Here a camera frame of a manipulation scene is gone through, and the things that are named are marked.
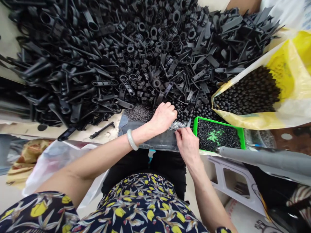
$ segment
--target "black pants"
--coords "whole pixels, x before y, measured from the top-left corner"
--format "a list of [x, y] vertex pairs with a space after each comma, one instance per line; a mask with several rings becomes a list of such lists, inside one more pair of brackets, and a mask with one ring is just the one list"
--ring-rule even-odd
[[177, 196], [184, 200], [186, 192], [186, 165], [180, 153], [169, 151], [157, 151], [149, 167], [149, 150], [138, 149], [131, 151], [110, 168], [106, 177], [102, 193], [109, 193], [113, 186], [124, 178], [140, 173], [154, 173], [166, 178], [175, 188]]

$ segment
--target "hand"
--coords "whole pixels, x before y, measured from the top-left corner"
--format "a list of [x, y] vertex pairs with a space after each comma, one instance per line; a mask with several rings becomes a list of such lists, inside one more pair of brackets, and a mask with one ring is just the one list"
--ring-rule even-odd
[[152, 119], [148, 122], [152, 128], [159, 135], [165, 132], [177, 118], [177, 111], [174, 110], [175, 106], [170, 102], [160, 103], [156, 109]]
[[199, 153], [199, 139], [192, 133], [189, 127], [179, 128], [175, 131], [179, 152], [185, 161], [186, 166], [197, 167], [203, 162]]

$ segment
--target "striped cloth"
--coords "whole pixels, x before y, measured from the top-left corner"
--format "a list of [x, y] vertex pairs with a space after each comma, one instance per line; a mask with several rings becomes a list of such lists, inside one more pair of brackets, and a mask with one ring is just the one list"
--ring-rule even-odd
[[[295, 192], [289, 201], [286, 202], [287, 206], [291, 206], [303, 199], [306, 199], [311, 196], [311, 187], [306, 185], [298, 185]], [[304, 220], [308, 223], [309, 227], [311, 227], [311, 207], [299, 211]]]

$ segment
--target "pile of metal pieces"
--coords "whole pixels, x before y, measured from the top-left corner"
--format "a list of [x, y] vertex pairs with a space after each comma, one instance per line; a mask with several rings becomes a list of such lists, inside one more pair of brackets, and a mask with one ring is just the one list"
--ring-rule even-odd
[[209, 12], [196, 0], [2, 2], [24, 35], [6, 62], [27, 84], [19, 94], [32, 120], [77, 130], [136, 103], [199, 107], [262, 56], [279, 26], [270, 9]]

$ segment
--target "wrist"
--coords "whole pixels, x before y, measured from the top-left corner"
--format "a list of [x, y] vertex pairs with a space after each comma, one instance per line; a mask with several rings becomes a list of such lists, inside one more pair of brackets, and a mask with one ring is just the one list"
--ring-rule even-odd
[[157, 134], [152, 129], [151, 125], [146, 123], [132, 131], [132, 137], [137, 146], [155, 137]]
[[191, 175], [200, 176], [205, 172], [204, 163], [201, 160], [200, 156], [199, 159], [194, 159], [191, 162], [186, 163], [188, 170]]

